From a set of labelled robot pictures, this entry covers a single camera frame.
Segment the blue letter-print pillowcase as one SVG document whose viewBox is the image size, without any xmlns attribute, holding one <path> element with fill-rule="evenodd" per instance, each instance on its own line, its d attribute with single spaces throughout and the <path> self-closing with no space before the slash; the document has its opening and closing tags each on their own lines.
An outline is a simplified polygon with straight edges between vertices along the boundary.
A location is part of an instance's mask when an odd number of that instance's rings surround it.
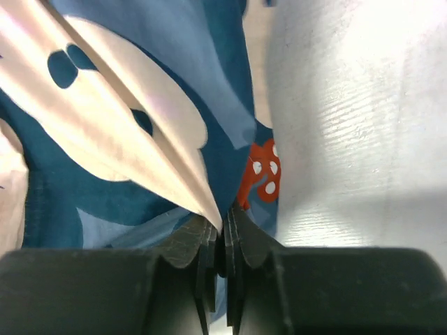
<svg viewBox="0 0 447 335">
<path fill-rule="evenodd" d="M 246 1 L 1 2 L 1 252 L 148 246 L 252 198 L 275 157 Z"/>
</svg>

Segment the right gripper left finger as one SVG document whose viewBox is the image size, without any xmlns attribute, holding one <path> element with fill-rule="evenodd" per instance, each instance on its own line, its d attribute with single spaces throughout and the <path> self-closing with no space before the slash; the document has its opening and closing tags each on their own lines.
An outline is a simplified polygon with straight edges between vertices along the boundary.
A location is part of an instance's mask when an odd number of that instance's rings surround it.
<svg viewBox="0 0 447 335">
<path fill-rule="evenodd" d="M 7 253 L 1 333 L 207 334 L 216 242 L 194 216 L 154 248 Z"/>
</svg>

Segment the white pillow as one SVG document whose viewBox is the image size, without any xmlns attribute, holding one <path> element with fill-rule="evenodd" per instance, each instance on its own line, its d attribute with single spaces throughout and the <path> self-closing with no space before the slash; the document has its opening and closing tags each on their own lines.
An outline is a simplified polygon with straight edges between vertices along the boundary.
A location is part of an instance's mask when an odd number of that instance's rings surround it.
<svg viewBox="0 0 447 335">
<path fill-rule="evenodd" d="M 268 86 L 281 242 L 446 252 L 445 1 L 280 1 Z"/>
</svg>

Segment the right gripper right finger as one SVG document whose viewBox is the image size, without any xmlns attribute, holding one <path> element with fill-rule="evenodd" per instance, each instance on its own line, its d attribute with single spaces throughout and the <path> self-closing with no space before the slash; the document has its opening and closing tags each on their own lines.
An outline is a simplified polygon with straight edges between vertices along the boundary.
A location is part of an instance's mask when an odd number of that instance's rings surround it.
<svg viewBox="0 0 447 335">
<path fill-rule="evenodd" d="M 286 247 L 237 205 L 223 236 L 234 334 L 446 333 L 446 277 L 423 251 Z"/>
</svg>

